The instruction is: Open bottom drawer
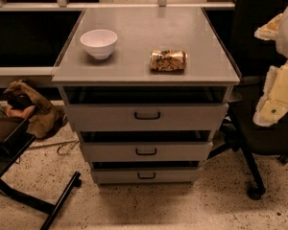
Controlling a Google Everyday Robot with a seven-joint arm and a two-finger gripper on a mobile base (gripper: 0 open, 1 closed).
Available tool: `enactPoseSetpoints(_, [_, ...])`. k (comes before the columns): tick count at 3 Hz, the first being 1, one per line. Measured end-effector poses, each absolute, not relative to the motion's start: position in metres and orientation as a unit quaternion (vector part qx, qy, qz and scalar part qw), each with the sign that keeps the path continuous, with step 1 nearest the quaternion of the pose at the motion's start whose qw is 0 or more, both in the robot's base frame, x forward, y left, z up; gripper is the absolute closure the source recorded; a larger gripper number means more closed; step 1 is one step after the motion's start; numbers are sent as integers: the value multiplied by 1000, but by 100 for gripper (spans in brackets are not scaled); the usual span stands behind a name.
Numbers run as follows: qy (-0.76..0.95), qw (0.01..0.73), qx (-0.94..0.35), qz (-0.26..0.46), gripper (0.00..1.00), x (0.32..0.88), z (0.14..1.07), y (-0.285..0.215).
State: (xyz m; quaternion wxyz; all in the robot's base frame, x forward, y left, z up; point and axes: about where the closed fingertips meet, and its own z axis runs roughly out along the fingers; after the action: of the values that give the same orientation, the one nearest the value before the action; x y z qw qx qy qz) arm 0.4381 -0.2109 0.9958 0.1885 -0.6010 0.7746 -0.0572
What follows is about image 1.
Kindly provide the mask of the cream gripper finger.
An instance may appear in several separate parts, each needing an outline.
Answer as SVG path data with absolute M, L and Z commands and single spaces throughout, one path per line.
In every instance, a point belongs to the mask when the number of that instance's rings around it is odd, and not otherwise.
M 282 13 L 276 15 L 268 23 L 259 27 L 254 32 L 254 36 L 262 40 L 277 40 L 281 17 L 282 17 Z
M 288 61 L 280 68 L 271 66 L 253 114 L 253 122 L 261 127 L 276 124 L 288 112 Z

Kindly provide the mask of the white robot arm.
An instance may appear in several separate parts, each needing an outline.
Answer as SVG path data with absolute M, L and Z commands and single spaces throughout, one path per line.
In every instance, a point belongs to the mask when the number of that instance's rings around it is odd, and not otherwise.
M 276 51 L 287 58 L 279 68 L 271 66 L 266 75 L 263 95 L 253 114 L 253 122 L 261 127 L 276 124 L 288 112 L 288 7 L 267 24 L 258 28 L 254 36 L 274 40 Z

